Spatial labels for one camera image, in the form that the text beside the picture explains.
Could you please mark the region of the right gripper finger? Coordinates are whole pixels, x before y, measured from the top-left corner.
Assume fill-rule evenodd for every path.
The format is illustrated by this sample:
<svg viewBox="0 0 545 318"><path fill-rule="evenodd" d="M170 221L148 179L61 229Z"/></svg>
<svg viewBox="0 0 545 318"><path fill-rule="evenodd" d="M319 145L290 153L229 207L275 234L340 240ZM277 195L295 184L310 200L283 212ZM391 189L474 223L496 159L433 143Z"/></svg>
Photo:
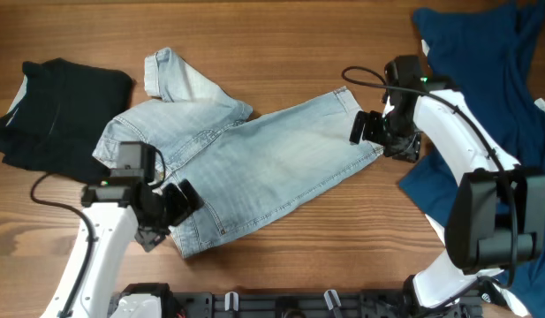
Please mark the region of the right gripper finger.
<svg viewBox="0 0 545 318"><path fill-rule="evenodd" d="M349 137L349 141L352 144L360 144L363 141L363 134L365 130L365 126L367 124L368 120L368 114L360 110L357 112L353 124L352 129Z"/></svg>
<svg viewBox="0 0 545 318"><path fill-rule="evenodd" d="M370 111L364 114L365 125L362 139L376 144L385 144L387 140L385 120L382 113Z"/></svg>

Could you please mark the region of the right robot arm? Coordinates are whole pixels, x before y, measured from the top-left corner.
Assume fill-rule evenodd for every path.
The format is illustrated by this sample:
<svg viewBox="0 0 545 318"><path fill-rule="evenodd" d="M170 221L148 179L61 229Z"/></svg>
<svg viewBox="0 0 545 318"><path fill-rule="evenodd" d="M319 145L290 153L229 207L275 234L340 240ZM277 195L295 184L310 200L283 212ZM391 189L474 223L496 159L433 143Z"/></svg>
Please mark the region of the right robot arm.
<svg viewBox="0 0 545 318"><path fill-rule="evenodd" d="M388 62L377 87L383 112L360 111L349 141L383 147L386 157L415 162L427 135L454 175L458 191L443 230L445 250L404 286L413 317L439 314L481 281L541 255L545 173L525 167L485 131L453 81L426 77L415 55Z"/></svg>

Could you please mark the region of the light blue denim shorts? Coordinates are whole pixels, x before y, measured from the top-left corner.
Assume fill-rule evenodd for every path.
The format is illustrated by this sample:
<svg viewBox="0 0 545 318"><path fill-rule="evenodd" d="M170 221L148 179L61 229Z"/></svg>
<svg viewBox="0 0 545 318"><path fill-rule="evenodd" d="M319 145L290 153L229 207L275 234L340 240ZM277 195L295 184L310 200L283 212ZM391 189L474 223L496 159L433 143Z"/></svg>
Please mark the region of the light blue denim shorts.
<svg viewBox="0 0 545 318"><path fill-rule="evenodd" d="M170 231L183 257L275 222L382 153L350 142L360 105L344 87L253 117L172 49L144 67L148 99L109 121L93 155L113 167L122 142L142 141L162 152L156 168L168 182L192 184L203 207Z"/></svg>

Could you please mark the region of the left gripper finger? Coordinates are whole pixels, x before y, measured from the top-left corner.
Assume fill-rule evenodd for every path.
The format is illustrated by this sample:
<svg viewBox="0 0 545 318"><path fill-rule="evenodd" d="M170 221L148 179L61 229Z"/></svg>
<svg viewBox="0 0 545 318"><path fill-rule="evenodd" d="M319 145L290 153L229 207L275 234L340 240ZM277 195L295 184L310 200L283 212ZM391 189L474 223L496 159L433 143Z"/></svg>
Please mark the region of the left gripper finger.
<svg viewBox="0 0 545 318"><path fill-rule="evenodd" d="M179 226L191 215L191 208L186 196L174 184L163 188L165 220L168 225Z"/></svg>
<svg viewBox="0 0 545 318"><path fill-rule="evenodd" d="M204 200L200 197L198 192L194 189L193 185L187 180L183 179L179 182L178 187L184 195L189 209L194 212L201 209L204 205Z"/></svg>

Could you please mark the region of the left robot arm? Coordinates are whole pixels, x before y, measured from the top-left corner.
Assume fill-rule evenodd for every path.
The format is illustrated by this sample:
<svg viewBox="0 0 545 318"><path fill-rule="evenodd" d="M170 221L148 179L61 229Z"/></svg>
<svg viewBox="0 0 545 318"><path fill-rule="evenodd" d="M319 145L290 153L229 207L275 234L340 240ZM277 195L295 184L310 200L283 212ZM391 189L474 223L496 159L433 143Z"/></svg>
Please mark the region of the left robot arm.
<svg viewBox="0 0 545 318"><path fill-rule="evenodd" d="M46 317L181 317L183 307L167 284L131 284L115 310L112 294L132 241L153 250L203 205L187 181L177 185L155 180L162 153L143 142L123 142L116 165L99 185L87 185L75 245Z"/></svg>

